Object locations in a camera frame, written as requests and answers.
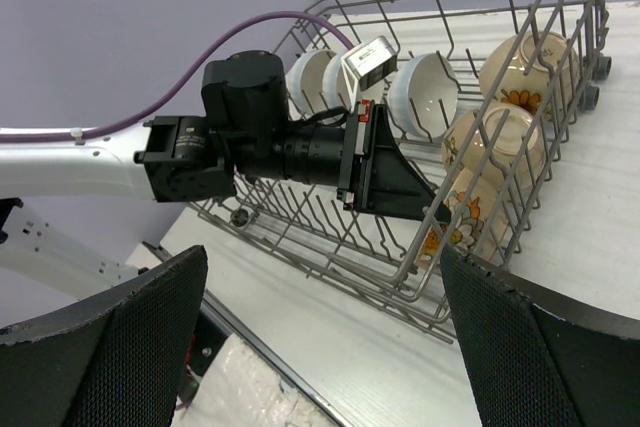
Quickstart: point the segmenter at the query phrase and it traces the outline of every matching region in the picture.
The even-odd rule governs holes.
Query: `white table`
[[[573,127],[511,268],[640,318],[640,8],[611,6],[610,27],[600,105]],[[457,345],[305,279],[187,209],[162,245],[194,244],[209,255],[207,288],[354,426],[479,425]]]

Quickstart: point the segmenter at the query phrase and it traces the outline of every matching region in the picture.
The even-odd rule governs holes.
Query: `black wheel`
[[[595,80],[607,80],[609,74],[611,73],[611,64],[613,60],[611,57],[606,55],[601,55],[598,59],[597,68],[593,74],[593,78]]]
[[[587,85],[580,98],[580,110],[583,112],[595,110],[598,100],[600,100],[600,87],[591,84]]]
[[[249,212],[246,209],[238,209],[231,214],[231,225],[244,227],[249,222]]]

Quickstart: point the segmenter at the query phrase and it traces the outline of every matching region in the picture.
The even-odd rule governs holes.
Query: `gray wire basket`
[[[485,166],[493,165],[504,177],[485,225],[493,225],[496,216],[502,215],[508,229],[506,236],[498,242],[493,229],[484,228],[475,248],[477,250],[483,241],[493,237],[499,248],[492,261],[508,268],[512,256],[522,250],[520,236],[531,229],[530,215],[541,207],[540,189],[553,179],[554,164],[562,158],[562,146],[570,140],[570,129],[579,120],[581,111],[591,110],[597,104],[598,87],[593,82],[606,79],[611,67],[611,59],[601,54],[608,31],[605,0],[464,2],[466,5],[492,6],[479,10],[447,10],[448,0],[320,0],[307,9],[329,18],[356,43],[376,35],[392,39],[398,52],[399,68],[420,51],[436,52],[443,66],[446,60],[453,67],[455,77],[451,78],[458,89],[456,115],[472,111],[474,121],[469,134],[457,146],[449,173],[442,166],[440,139],[435,139],[424,127],[423,136],[407,134],[393,118],[390,119],[404,155],[437,191],[435,202],[424,210],[421,224],[344,211],[335,200],[335,192],[325,187],[262,179],[249,183],[241,176],[236,178],[236,198],[224,202],[212,199],[191,204],[191,207],[206,221],[301,270],[308,277],[321,280],[452,343],[455,333],[449,322],[450,311],[438,261],[445,243],[451,242],[455,231],[451,227],[455,227],[463,215]],[[494,27],[493,21],[487,23],[491,16],[506,20],[504,28]],[[460,33],[462,28],[466,29],[466,34]],[[572,65],[577,61],[578,69],[575,72],[569,69],[569,79],[564,78],[566,69],[554,69],[545,62],[542,48],[552,31],[568,41],[558,65]],[[511,165],[504,165],[492,149],[507,115],[502,116],[492,135],[483,119],[490,100],[500,95],[500,81],[509,68],[509,59],[502,65],[486,99],[480,93],[478,72],[486,60],[484,51],[491,50],[483,45],[495,47],[495,42],[514,34],[517,37],[507,57],[513,56],[525,37],[532,36],[535,49],[526,68],[530,70],[536,61],[545,67],[549,88],[540,99],[515,160]],[[310,49],[335,49],[337,43],[322,29],[300,21],[274,51],[277,53],[287,45],[297,46],[302,53]],[[557,89],[557,86],[565,85],[570,85],[569,91]],[[292,105],[292,111],[294,116],[302,115],[295,105]],[[447,118],[444,109],[442,112],[449,126],[454,119]],[[539,174],[531,168],[528,150],[536,129],[542,132],[545,150],[544,165]],[[473,173],[460,207],[452,212],[451,222],[440,225],[435,221],[434,212],[455,182],[476,131],[487,146],[485,154]],[[520,185],[516,175],[523,165],[528,165],[531,175],[531,186],[527,188]],[[428,265],[418,268],[415,260],[429,232],[441,241]]]

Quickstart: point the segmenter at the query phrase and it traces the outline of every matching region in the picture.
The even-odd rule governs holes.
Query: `floral bowl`
[[[518,159],[522,138],[531,127],[533,117],[515,105],[493,101],[483,117],[484,127],[489,139],[495,134],[505,111],[509,112],[508,117],[498,134],[492,153],[493,158],[508,170]],[[442,164],[447,172],[451,171],[452,164],[459,154],[459,149],[465,137],[471,130],[476,114],[477,111],[467,112],[458,118],[444,134],[440,153],[442,155]],[[527,143],[527,151],[528,156],[525,155],[519,158],[515,173],[518,185],[522,190],[526,190],[533,185],[534,180],[537,180],[542,172],[546,161],[544,136],[540,125],[531,134]],[[460,169],[467,167],[472,171],[476,171],[480,168],[484,153],[484,142],[478,129],[473,135],[471,144],[463,154]],[[498,166],[491,163],[491,160],[488,160],[485,164],[482,176],[496,190],[500,190],[503,187],[504,174]]]
[[[491,53],[482,66],[478,80],[480,82],[480,92],[482,92],[485,98],[489,96],[491,86],[498,76],[498,72],[504,64],[507,54],[515,41],[516,36],[505,40]],[[529,34],[525,36],[511,58],[509,68],[502,77],[498,90],[493,96],[495,100],[522,107],[531,115],[536,114],[549,88],[549,71],[538,60],[533,63],[533,68],[530,73],[528,75],[524,74],[529,59],[535,52],[535,48],[536,44],[533,35]],[[549,32],[542,45],[542,57],[556,69],[560,66],[560,60],[567,48],[567,40],[564,37],[554,32]],[[558,81],[555,89],[556,106],[560,113],[560,121],[563,119],[563,96],[565,106],[568,106],[573,98],[574,89],[572,88],[572,77],[573,85],[577,86],[580,81],[579,58],[575,50],[573,50],[571,55],[563,62],[561,68],[562,82]],[[547,119],[552,118],[551,113],[553,109],[551,100],[545,106],[545,118]]]
[[[480,176],[478,182],[472,188],[471,196],[466,205],[462,204],[467,190],[471,187],[472,177],[473,172],[467,168],[462,169],[458,174],[456,181],[451,186],[451,190],[447,193],[444,204],[449,208],[452,216],[460,209],[462,209],[462,215],[460,215],[455,225],[442,224],[441,227],[445,232],[453,229],[450,242],[455,247],[466,252],[474,252],[485,260],[491,260],[507,232],[509,225],[507,214],[504,208],[498,210],[490,225],[491,232],[487,233],[482,245],[478,245],[483,230],[489,228],[487,220],[495,206],[498,193],[491,184]],[[429,268],[438,251],[440,241],[440,236],[431,227],[415,261],[418,267]]]

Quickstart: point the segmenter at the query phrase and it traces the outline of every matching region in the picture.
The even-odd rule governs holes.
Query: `dish rack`
[[[449,4],[489,7],[448,10]],[[553,179],[553,169],[562,158],[563,145],[570,141],[570,130],[579,120],[579,113],[597,104],[598,87],[594,82],[604,80],[611,67],[611,59],[601,54],[608,32],[605,0],[320,0],[307,12],[327,17],[354,43],[385,35],[395,43],[399,68],[422,52],[437,52],[453,67],[455,78],[452,80],[459,94],[456,115],[472,110],[475,121],[458,148],[451,173],[447,174],[442,166],[438,139],[428,132],[423,137],[408,135],[390,114],[403,154],[437,192],[433,204],[424,209],[424,220],[418,224],[345,211],[335,199],[335,192],[326,187],[265,179],[250,183],[239,175],[236,176],[237,197],[223,202],[211,199],[190,207],[207,222],[282,260],[307,277],[325,282],[425,333],[453,343],[455,332],[438,259],[454,229],[443,228],[435,221],[435,209],[454,183],[461,159],[478,129],[488,148],[460,204],[466,205],[488,162],[500,168],[504,183],[485,225],[491,225],[500,208],[507,213],[508,232],[493,262],[509,267],[513,255],[522,251],[520,237],[532,227],[532,212],[542,207],[540,189]],[[568,96],[564,91],[557,95],[559,90],[555,88],[565,85],[563,75],[567,72],[546,63],[541,52],[552,31],[568,41],[559,65],[571,64],[576,60],[574,55],[580,60],[578,75],[569,69],[571,95]],[[517,39],[512,53],[525,36],[533,36],[536,49],[531,63],[537,60],[548,70],[549,88],[516,160],[511,166],[505,166],[496,161],[491,148],[506,115],[492,136],[487,135],[482,118],[498,91],[509,59],[505,59],[487,100],[480,94],[478,72],[487,54],[514,34]],[[326,31],[306,21],[295,23],[274,51],[278,53],[292,45],[300,53],[320,48],[339,50],[337,42]],[[387,89],[389,80],[385,80]],[[546,116],[544,112],[549,109],[552,115]],[[295,110],[294,105],[292,116],[301,115]],[[445,119],[445,122],[449,125],[453,120]],[[530,168],[532,187],[522,189],[515,173],[520,162],[530,163],[527,145],[537,126],[542,128],[544,137],[544,167],[538,176]],[[449,226],[455,226],[462,210],[452,212]],[[418,269],[414,261],[429,229],[444,241],[439,243],[428,268]],[[489,235],[493,235],[491,228],[484,228],[476,245],[482,245]]]

